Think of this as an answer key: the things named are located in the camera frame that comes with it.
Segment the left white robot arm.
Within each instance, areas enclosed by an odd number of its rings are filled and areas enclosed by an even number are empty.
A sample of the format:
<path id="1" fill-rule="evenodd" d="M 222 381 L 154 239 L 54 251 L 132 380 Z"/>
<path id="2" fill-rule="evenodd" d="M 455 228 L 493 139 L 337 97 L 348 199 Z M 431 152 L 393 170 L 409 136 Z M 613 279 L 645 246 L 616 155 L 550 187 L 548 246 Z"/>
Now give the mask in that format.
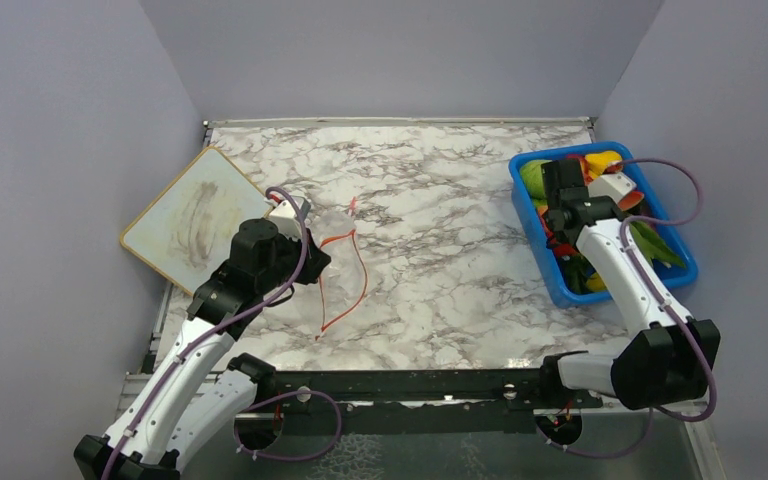
<path id="1" fill-rule="evenodd" d="M 177 479 L 233 414 L 269 406 L 275 368 L 250 354 L 232 359 L 208 393 L 197 391 L 263 309 L 287 301 L 295 285 L 316 282 L 329 262 L 297 219 L 244 221 L 229 258 L 196 289 L 161 366 L 103 435 L 78 443 L 83 478 Z"/>

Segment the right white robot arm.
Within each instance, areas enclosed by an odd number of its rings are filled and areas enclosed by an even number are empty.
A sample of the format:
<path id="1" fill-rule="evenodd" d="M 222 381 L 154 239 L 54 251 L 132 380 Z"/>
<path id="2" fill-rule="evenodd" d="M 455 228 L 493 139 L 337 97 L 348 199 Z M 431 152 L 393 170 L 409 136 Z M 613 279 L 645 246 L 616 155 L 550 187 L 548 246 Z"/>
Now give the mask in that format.
<path id="1" fill-rule="evenodd" d="M 714 322 L 696 319 L 662 283 L 631 234 L 637 217 L 608 196 L 591 195 L 577 161 L 551 161 L 541 173 L 548 201 L 542 217 L 550 232 L 595 268 L 632 339 L 615 356 L 580 351 L 546 357 L 536 383 L 539 398 L 560 407 L 587 390 L 630 410 L 666 413 L 672 403 L 706 397 L 702 413 L 673 416 L 686 422 L 710 417 L 718 401 L 713 365 L 721 340 Z"/>

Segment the clear orange zip top bag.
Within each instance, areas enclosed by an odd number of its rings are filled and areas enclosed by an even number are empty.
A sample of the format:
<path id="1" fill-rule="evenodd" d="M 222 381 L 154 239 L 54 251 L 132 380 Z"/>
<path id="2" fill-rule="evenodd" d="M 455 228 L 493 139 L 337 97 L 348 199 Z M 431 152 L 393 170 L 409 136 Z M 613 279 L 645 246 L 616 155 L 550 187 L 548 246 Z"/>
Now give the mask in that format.
<path id="1" fill-rule="evenodd" d="M 369 271 L 359 248 L 356 213 L 353 197 L 346 207 L 325 212 L 311 224 L 319 249 L 331 258 L 318 278 L 321 325 L 316 340 L 355 311 L 367 294 Z"/>

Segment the watermelon slice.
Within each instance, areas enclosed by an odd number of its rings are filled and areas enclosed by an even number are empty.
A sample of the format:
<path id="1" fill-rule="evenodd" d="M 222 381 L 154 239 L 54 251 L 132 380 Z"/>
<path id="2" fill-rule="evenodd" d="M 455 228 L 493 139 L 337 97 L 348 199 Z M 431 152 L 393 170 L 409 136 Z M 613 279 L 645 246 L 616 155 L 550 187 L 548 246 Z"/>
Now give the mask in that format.
<path id="1" fill-rule="evenodd" d="M 618 202 L 618 207 L 622 211 L 630 211 L 637 207 L 644 199 L 645 195 L 643 192 L 634 190 L 629 192 Z"/>

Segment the green cabbage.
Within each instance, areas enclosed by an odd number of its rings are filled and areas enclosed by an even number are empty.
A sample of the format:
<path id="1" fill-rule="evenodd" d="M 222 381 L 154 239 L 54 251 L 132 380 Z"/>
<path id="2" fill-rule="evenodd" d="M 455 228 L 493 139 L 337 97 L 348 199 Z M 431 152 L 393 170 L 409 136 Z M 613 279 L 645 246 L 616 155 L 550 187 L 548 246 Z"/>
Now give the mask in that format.
<path id="1" fill-rule="evenodd" d="M 551 160 L 536 159 L 524 163 L 519 169 L 526 191 L 532 199 L 546 199 L 542 173 L 542 166 L 546 163 L 551 163 Z"/>

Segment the red tomato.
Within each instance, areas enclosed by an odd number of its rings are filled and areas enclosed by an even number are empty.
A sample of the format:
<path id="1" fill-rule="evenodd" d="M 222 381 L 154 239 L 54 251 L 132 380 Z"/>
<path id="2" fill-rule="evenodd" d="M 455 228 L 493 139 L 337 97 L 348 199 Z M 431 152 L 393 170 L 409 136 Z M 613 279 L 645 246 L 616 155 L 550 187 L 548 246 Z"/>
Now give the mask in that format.
<path id="1" fill-rule="evenodd" d="M 564 257 L 572 258 L 579 254 L 579 252 L 569 243 L 552 242 L 548 248 L 552 251 L 557 259 Z"/>

